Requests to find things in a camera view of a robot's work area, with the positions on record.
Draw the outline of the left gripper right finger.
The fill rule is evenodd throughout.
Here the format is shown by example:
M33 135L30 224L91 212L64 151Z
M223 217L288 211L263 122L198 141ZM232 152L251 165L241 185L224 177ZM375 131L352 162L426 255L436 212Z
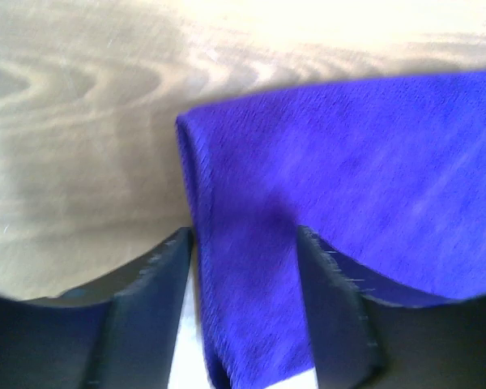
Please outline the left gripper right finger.
M296 251L320 388L486 388L486 293L408 287L305 226Z

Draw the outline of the purple towel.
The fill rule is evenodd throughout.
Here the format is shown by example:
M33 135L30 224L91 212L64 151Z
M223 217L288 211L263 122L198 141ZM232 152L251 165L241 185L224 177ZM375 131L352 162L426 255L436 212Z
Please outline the purple towel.
M265 92L176 125L215 387L315 369L301 226L408 287L486 293L486 71Z

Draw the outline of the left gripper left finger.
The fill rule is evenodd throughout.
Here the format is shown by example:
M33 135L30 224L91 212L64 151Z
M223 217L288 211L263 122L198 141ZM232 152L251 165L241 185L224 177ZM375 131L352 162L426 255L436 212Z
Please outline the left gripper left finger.
M56 297L0 295L0 388L165 388L193 247L181 228Z

